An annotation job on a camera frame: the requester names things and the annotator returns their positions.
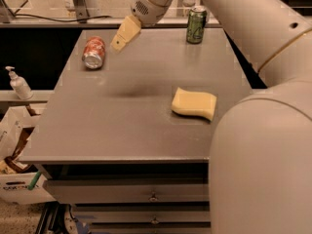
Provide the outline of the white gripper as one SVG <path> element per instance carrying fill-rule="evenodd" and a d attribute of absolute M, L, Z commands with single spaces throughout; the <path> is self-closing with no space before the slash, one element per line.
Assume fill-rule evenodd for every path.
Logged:
<path fill-rule="evenodd" d="M 114 35 L 110 47 L 121 52 L 141 31 L 141 25 L 152 26 L 163 18 L 173 0 L 133 0 L 132 15 L 126 16 Z"/>

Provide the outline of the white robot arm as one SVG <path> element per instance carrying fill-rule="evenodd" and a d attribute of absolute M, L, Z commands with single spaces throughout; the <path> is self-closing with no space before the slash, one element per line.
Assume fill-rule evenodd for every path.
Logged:
<path fill-rule="evenodd" d="M 149 26 L 172 1 L 131 10 Z M 312 234 L 311 24 L 281 0 L 202 1 L 266 84 L 214 131 L 212 234 Z"/>

